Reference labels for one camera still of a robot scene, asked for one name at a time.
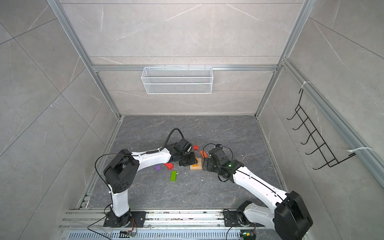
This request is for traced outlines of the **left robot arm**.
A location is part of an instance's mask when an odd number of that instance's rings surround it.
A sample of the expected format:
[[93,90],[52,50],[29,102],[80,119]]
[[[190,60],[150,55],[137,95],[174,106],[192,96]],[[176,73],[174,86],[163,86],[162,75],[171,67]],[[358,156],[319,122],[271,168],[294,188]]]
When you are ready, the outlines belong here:
[[97,167],[95,171],[108,187],[112,204],[106,213],[105,226],[123,227],[132,220],[129,205],[128,188],[134,182],[138,171],[160,164],[177,162],[182,167],[198,163],[194,146],[178,128],[171,130],[164,144],[155,150],[144,152],[130,152],[127,149],[113,154],[114,158],[104,168],[101,174]]

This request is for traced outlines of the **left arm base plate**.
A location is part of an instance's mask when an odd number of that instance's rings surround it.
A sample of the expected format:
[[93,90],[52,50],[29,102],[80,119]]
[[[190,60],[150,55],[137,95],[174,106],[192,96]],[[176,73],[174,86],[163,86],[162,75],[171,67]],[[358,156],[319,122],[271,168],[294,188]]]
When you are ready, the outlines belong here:
[[121,217],[117,217],[113,211],[109,211],[104,221],[103,227],[110,228],[142,228],[146,219],[145,211],[128,211]]

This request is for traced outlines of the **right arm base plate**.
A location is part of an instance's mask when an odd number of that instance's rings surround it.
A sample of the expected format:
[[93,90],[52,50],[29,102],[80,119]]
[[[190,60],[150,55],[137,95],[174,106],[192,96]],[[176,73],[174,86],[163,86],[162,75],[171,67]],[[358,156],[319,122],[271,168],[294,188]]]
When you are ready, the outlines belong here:
[[264,225],[258,223],[251,223],[247,220],[243,213],[237,211],[229,211],[227,209],[222,211],[226,227],[263,227]]

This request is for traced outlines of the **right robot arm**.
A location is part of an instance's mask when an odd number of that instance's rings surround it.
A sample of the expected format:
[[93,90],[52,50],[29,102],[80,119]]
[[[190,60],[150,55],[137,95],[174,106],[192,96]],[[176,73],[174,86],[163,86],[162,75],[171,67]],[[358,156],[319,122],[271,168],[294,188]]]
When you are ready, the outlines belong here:
[[259,224],[275,230],[283,240],[301,240],[313,225],[312,217],[298,193],[287,193],[270,185],[239,161],[221,164],[204,158],[203,170],[217,173],[221,182],[230,181],[243,187],[266,205],[261,207],[245,201],[237,208],[232,226]]

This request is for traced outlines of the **long natural wood block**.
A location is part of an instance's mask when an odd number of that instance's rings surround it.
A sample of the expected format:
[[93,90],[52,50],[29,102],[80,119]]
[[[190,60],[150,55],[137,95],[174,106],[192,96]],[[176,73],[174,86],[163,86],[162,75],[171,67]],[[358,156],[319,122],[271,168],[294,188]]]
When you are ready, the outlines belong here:
[[200,165],[190,166],[190,170],[202,170],[202,166]]

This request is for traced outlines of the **orange-red wood block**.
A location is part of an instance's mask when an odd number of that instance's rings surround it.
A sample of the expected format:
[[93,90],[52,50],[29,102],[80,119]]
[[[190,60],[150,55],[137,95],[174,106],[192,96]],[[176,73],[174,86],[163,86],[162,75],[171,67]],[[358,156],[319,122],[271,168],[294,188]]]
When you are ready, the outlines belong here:
[[201,154],[202,158],[208,158],[209,157],[208,154],[204,150],[201,150],[200,154]]

